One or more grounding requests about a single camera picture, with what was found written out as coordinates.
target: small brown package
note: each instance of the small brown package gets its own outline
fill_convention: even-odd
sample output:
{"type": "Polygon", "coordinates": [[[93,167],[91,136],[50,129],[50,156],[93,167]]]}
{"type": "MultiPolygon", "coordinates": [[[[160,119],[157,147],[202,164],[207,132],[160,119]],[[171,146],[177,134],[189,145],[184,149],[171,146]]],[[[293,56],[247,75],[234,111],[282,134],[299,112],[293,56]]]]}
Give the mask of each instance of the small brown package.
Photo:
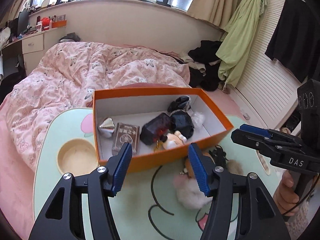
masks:
{"type": "Polygon", "coordinates": [[[114,133],[112,155],[117,155],[125,142],[132,145],[132,155],[136,155],[139,143],[139,129],[138,125],[119,122],[114,133]]]}

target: pink plush ear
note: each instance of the pink plush ear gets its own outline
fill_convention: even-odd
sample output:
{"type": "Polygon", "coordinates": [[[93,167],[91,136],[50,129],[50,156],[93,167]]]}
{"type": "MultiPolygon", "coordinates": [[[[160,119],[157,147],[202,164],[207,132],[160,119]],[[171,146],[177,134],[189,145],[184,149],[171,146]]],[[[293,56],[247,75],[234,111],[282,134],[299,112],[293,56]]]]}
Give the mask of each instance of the pink plush ear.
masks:
{"type": "Polygon", "coordinates": [[[174,176],[173,178],[173,186],[175,188],[179,188],[181,187],[181,185],[188,179],[188,175],[187,174],[179,174],[174,176]]]}

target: orange box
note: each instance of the orange box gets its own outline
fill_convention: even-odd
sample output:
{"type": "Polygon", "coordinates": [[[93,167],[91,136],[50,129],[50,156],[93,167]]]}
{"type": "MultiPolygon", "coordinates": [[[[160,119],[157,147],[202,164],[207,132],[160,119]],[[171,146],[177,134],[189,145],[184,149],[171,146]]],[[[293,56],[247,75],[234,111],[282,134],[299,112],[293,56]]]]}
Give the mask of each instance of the orange box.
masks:
{"type": "Polygon", "coordinates": [[[63,27],[67,25],[67,21],[60,21],[52,23],[52,28],[63,27]]]}
{"type": "Polygon", "coordinates": [[[97,90],[93,97],[94,139],[98,162],[105,165],[112,156],[113,138],[100,136],[98,126],[108,117],[115,123],[142,126],[161,112],[166,112],[169,104],[183,95],[191,97],[188,112],[201,112],[205,116],[201,128],[195,128],[193,136],[182,147],[154,153],[155,145],[146,146],[139,142],[137,155],[132,157],[129,172],[137,172],[173,162],[187,156],[188,145],[196,142],[201,149],[217,145],[233,128],[233,125],[209,96],[201,89],[177,87],[117,88],[97,90]]]}

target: pile of clothes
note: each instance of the pile of clothes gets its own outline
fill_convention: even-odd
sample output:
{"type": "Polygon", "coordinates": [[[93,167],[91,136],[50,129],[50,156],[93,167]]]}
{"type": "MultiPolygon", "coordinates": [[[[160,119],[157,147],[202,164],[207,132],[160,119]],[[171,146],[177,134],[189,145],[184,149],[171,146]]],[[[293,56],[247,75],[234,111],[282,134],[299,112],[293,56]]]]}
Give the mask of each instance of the pile of clothes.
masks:
{"type": "Polygon", "coordinates": [[[206,91],[215,91],[221,81],[218,69],[221,60],[216,56],[222,41],[201,41],[201,46],[182,52],[179,58],[182,63],[189,65],[190,83],[193,88],[200,86],[206,91]]]}

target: beige curtain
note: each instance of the beige curtain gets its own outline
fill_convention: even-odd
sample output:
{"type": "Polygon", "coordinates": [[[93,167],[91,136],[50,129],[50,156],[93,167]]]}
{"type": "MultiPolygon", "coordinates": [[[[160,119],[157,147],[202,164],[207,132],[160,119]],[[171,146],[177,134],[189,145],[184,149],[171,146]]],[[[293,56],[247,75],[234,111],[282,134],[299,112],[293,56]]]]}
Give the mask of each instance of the beige curtain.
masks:
{"type": "Polygon", "coordinates": [[[4,15],[0,26],[3,26],[5,22],[12,21],[19,16],[19,13],[23,9],[23,5],[27,2],[27,0],[14,0],[10,9],[4,15]]]}
{"type": "Polygon", "coordinates": [[[236,10],[238,0],[193,0],[187,14],[223,28],[236,10]]]}

